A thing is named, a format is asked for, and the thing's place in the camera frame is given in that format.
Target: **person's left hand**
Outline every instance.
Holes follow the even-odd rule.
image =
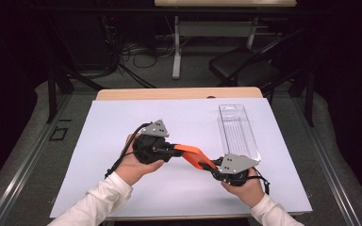
[[[123,158],[123,161],[120,163],[119,167],[115,170],[117,175],[119,175],[126,183],[128,183],[130,186],[135,184],[143,175],[154,172],[157,169],[159,169],[161,166],[163,166],[164,161],[163,160],[157,160],[154,163],[151,164],[143,164],[141,163],[137,157],[132,153],[133,152],[133,146],[134,140],[131,142],[131,145],[129,146],[126,155]]]

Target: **black chair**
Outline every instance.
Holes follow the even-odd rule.
[[[211,59],[209,69],[222,80],[219,87],[258,87],[264,96],[270,94],[271,103],[275,87],[303,71],[284,72],[274,65],[276,57],[292,48],[303,33],[303,30],[293,32],[256,53],[239,47]]]

